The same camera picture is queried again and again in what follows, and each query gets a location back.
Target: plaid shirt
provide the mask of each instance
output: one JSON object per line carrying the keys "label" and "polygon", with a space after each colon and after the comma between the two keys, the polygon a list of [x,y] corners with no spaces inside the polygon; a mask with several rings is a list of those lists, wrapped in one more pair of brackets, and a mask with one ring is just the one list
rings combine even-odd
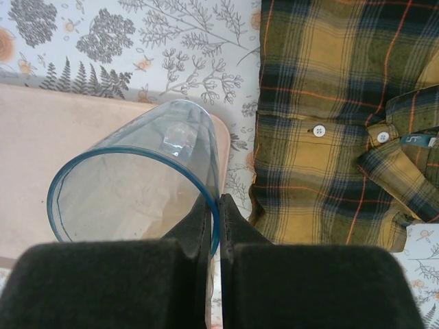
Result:
{"label": "plaid shirt", "polygon": [[439,131],[439,1],[262,0],[260,79],[250,222],[271,241],[401,251],[439,219],[439,141],[412,142]]}

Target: shirt button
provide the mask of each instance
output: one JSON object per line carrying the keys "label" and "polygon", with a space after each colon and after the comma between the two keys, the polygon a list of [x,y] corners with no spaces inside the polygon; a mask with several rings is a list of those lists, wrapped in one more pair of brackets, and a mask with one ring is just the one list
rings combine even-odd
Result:
{"label": "shirt button", "polygon": [[380,132],[377,136],[378,141],[382,144],[389,140],[390,135],[388,132]]}
{"label": "shirt button", "polygon": [[313,133],[315,137],[323,137],[326,134],[327,130],[323,125],[317,125],[313,129]]}

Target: shirt label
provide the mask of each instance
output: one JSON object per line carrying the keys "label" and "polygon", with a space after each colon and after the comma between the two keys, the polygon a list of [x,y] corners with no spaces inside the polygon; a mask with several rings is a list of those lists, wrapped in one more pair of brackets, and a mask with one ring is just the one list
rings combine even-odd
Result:
{"label": "shirt label", "polygon": [[426,134],[408,134],[401,137],[401,144],[410,144],[420,147],[433,147],[436,144],[436,137]]}

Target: fabric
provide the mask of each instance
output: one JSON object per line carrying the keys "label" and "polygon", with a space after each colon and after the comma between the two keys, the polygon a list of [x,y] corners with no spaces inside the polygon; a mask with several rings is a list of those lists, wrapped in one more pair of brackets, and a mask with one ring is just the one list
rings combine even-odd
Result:
{"label": "fabric", "polygon": [[407,135],[438,135],[439,1],[263,0],[261,47],[250,222],[394,252],[436,222],[439,143]]}

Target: beige tray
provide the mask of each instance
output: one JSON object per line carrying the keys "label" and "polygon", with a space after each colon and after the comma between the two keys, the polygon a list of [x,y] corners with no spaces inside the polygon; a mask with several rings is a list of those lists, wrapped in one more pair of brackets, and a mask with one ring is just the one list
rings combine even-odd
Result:
{"label": "beige tray", "polygon": [[[0,256],[15,259],[32,245],[56,241],[46,213],[55,174],[154,106],[0,84]],[[222,191],[230,135],[212,120]]]}

